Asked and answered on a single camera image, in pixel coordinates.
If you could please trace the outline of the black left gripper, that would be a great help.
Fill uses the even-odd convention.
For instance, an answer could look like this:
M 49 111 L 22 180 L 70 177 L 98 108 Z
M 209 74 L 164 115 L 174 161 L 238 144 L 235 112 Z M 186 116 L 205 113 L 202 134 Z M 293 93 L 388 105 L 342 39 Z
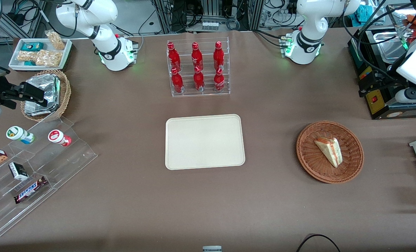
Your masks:
M 411 88 L 411 83 L 397 70 L 406 62 L 411 53 L 404 53 L 400 58 L 398 58 L 394 64 L 390 66 L 389 70 L 384 71 L 382 74 L 380 72 L 366 72 L 360 76 L 360 88 L 370 88 L 370 89 L 361 89 L 358 91 L 360 97 L 365 97 L 367 94 L 377 90 L 384 90 L 386 88 Z

